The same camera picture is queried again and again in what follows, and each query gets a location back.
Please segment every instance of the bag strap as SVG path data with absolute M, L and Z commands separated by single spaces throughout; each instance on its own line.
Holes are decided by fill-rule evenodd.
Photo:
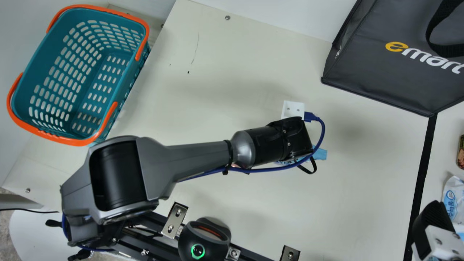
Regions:
M 434 50 L 439 56 L 444 58 L 452 58 L 458 56 L 464 56 L 464 43 L 455 45 L 437 45 L 430 42 L 430 36 L 432 35 L 435 27 L 445 20 L 450 14 L 461 4 L 464 0 L 443 0 L 438 7 L 438 10 L 430 20 L 429 26 L 425 33 L 427 43 L 430 48 Z

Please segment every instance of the black power cord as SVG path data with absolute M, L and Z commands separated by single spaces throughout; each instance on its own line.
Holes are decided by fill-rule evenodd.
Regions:
M 0 211 L 10 211 L 10 210 L 22 210 L 22 211 L 28 211 L 32 213 L 39 213 L 39 214 L 59 213 L 58 211 L 35 211 L 35 210 L 30 210 L 30 209 L 0 209 Z

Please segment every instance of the green led light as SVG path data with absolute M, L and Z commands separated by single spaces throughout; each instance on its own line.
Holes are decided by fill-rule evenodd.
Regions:
M 195 253 L 193 252 L 193 250 L 195 250 L 195 247 L 196 247 L 196 246 L 200 246 L 200 247 L 203 249 L 203 251 L 201 251 L 201 255 L 200 255 L 200 256 L 195 255 Z M 192 257 L 193 257 L 194 259 L 196 259 L 196 260 L 202 258 L 202 257 L 205 255 L 205 252 L 206 252 L 206 251 L 205 251 L 205 247 L 204 247 L 202 244 L 194 244 L 194 245 L 192 246 L 192 248 L 191 248 L 191 251 L 192 251 Z

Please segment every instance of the white plastic block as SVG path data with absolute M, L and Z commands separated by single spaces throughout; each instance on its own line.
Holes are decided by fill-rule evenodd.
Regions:
M 284 101 L 284 106 L 282 107 L 281 119 L 285 119 L 289 117 L 304 118 L 304 103 Z

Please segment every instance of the gray floor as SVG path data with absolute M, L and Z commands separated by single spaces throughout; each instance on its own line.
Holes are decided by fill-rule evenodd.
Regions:
M 0 188 L 0 194 L 11 194 Z M 21 261 L 10 238 L 9 224 L 13 211 L 0 211 L 0 261 Z M 94 253 L 90 261 L 120 261 L 127 260 L 108 254 Z

